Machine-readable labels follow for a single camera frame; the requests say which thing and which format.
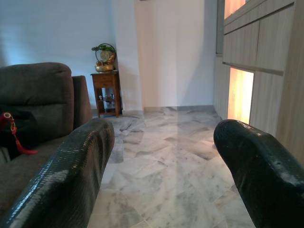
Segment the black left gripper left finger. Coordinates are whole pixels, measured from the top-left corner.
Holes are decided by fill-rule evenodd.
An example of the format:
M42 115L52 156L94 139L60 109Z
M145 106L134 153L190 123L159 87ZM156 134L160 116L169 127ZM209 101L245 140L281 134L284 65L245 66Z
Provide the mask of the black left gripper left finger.
M41 144L0 168L3 228L85 228L114 146L107 119Z

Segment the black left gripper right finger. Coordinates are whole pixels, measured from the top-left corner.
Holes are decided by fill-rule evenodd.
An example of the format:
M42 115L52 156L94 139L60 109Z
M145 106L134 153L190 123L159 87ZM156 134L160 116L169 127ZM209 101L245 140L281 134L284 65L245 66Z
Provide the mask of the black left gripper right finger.
M226 119L213 139L255 227L304 226L304 169L274 136Z

